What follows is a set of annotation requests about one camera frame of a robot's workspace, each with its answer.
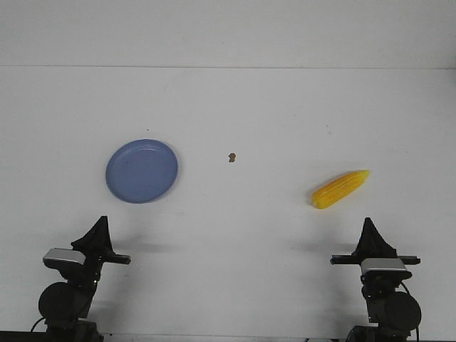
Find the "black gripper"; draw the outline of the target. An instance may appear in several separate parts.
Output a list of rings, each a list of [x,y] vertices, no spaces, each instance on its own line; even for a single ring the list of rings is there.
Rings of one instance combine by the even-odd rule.
[[[84,236],[71,242],[71,246],[73,250],[88,252],[84,263],[84,276],[91,281],[100,280],[104,264],[131,263],[131,256],[113,252],[107,216],[101,216]]]
[[[333,255],[330,259],[332,265],[380,265],[397,266],[418,265],[420,258],[417,256],[397,256],[396,249],[389,245],[376,229],[372,219],[364,219],[361,237],[352,255]]]

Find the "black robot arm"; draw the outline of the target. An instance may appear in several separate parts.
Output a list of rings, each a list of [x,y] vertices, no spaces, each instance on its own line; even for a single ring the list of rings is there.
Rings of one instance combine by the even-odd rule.
[[[104,340],[96,322],[87,317],[106,263],[131,263],[130,256],[114,252],[106,216],[71,242],[70,249],[52,248],[44,255],[44,266],[63,277],[46,287],[38,300],[47,341]]]
[[[406,341],[412,331],[419,331],[421,307],[404,281],[413,276],[407,267],[418,265],[420,258],[398,255],[371,218],[364,219],[355,250],[349,255],[333,255],[330,263],[361,268],[361,294],[371,325],[354,326],[347,341]]]

